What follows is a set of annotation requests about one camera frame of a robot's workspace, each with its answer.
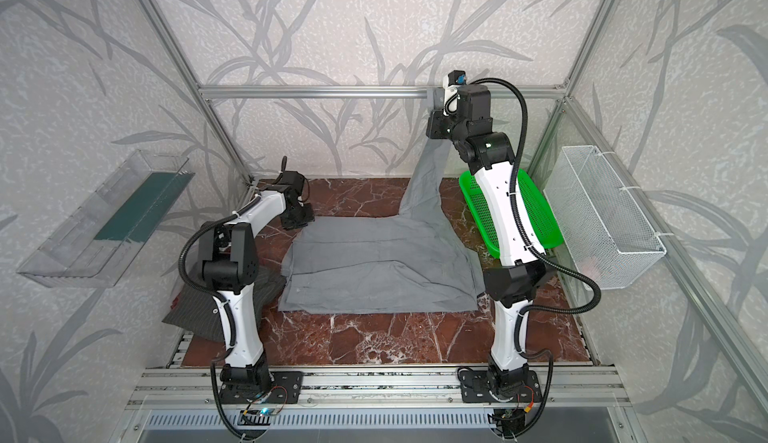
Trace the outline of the grey long sleeve shirt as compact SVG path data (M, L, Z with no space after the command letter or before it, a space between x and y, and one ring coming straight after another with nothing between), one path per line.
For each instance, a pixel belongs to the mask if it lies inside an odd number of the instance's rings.
M282 261L283 312L455 313L478 308L477 253L445 216L440 183L451 144L430 140L390 217L318 217Z

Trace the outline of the green plastic basket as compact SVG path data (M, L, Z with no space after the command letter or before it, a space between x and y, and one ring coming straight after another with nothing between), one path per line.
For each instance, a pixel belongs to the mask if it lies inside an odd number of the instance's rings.
M490 209L480 186L469 170L459 176L458 183L488 252L493 258L498 259L498 238ZM561 245L564 238L551 207L523 169L518 171L518 187L539 243L544 249L552 249Z

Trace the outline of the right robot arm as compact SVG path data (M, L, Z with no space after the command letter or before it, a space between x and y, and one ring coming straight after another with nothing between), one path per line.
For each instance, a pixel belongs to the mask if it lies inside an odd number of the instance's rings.
M452 142L485 199L497 236L500 267L483 274L494 302L495 336L484 370L461 369L466 403L536 402L538 378L526 350L528 314L547 269L536 253L543 248L527 216L517 182L519 165L506 134L493 128L491 92L470 83L462 71L444 81L444 106L429 117L426 135Z

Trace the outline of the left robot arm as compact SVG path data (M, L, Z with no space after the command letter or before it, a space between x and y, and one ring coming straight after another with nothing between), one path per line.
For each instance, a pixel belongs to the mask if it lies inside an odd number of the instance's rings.
M283 170L230 216L204 225L191 243L198 244L200 278L218 310L226 351L221 382L227 389L262 395L273 379L258 335L254 294L260 265L255 236L278 218L286 230L314 220L303 198L306 177Z

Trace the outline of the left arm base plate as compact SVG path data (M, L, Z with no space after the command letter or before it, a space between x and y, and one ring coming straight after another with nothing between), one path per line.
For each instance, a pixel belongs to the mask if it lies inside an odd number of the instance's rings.
M241 386L222 383L219 398L223 404L297 404L302 389L304 373L301 371L274 371L273 382L267 390L257 386Z

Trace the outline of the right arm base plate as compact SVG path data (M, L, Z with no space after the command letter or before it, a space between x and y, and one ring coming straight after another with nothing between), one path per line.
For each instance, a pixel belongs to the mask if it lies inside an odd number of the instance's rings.
M543 387L539 383L538 375L532 370L521 382L514 383L511 388L496 390L491 388L492 380L486 369L459 367L456 376L463 403L510 403L532 406L534 403L539 403L543 397Z

